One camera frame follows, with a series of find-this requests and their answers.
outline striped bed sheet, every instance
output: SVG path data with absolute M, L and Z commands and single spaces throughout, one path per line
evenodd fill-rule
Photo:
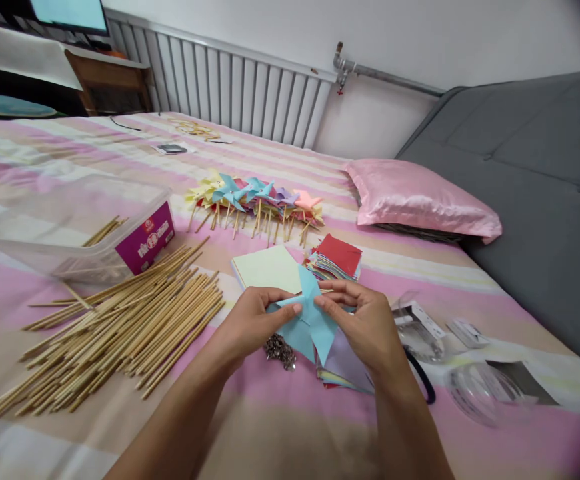
M 212 335 L 241 288 L 230 268 L 233 256 L 266 247 L 246 230 L 186 233 L 191 209 L 183 196 L 208 168 L 239 177 L 274 179 L 324 198 L 322 232 L 363 250 L 362 284 L 396 299 L 418 292 L 417 301 L 444 328 L 452 318 L 477 326 L 493 344 L 446 365 L 424 365 L 437 402 L 430 410 L 458 479 L 554 479 L 580 477 L 580 358 L 524 311 L 457 246 L 428 243 L 355 223 L 354 186 L 342 171 L 346 159 L 299 149 L 208 124 L 232 144 L 204 143 L 178 132 L 178 113 L 116 117 L 0 121 L 0 212 L 20 198 L 99 173 L 170 186 L 177 243 L 210 240 L 199 258 L 202 271 L 219 271 L 226 307 L 146 401 L 135 382 L 115 375 L 75 413 L 0 420 L 0 478 L 99 478 L 139 432 L 175 378 Z M 184 140 L 195 153 L 162 156 L 153 146 Z M 203 216 L 197 214 L 193 229 Z M 303 257 L 298 235 L 286 243 Z M 0 394 L 26 377 L 17 360 L 47 333 L 20 327 L 41 316 L 29 303 L 65 296 L 62 287 L 0 254 Z M 445 386 L 452 367 L 471 360 L 525 360 L 561 403 L 536 405 L 526 421 L 500 429 L 479 425 L 454 405 Z M 250 356 L 229 380 L 205 442 L 204 478 L 374 478 L 379 476 L 374 398 L 348 389 L 324 389 L 314 366 L 300 358 L 293 373 Z

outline hand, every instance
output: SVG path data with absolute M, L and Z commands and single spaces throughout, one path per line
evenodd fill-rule
M 375 381 L 398 375 L 404 367 L 409 371 L 392 310 L 384 294 L 349 280 L 320 281 L 319 287 L 334 291 L 316 297 L 315 303 L 337 322 L 350 347 Z M 338 303 L 357 310 L 350 315 Z
M 265 312 L 271 303 L 292 297 L 292 293 L 278 288 L 246 288 L 207 347 L 226 360 L 234 372 L 248 355 L 301 312 L 300 303 L 290 303 L 274 313 Z

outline purple label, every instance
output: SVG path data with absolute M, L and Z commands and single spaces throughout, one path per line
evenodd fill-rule
M 168 202 L 146 219 L 115 249 L 135 275 L 145 271 L 162 248 L 175 236 Z

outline wall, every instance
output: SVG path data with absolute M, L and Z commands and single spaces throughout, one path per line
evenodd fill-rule
M 580 70 L 576 0 L 103 0 L 106 7 L 332 69 L 344 56 L 445 89 Z M 315 149 L 392 157 L 434 104 L 360 77 L 332 92 Z

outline pink pillow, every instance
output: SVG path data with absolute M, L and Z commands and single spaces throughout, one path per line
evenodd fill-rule
M 501 235 L 499 216 L 432 170 L 402 160 L 363 159 L 345 166 L 359 190 L 358 225 L 400 223 L 483 237 Z

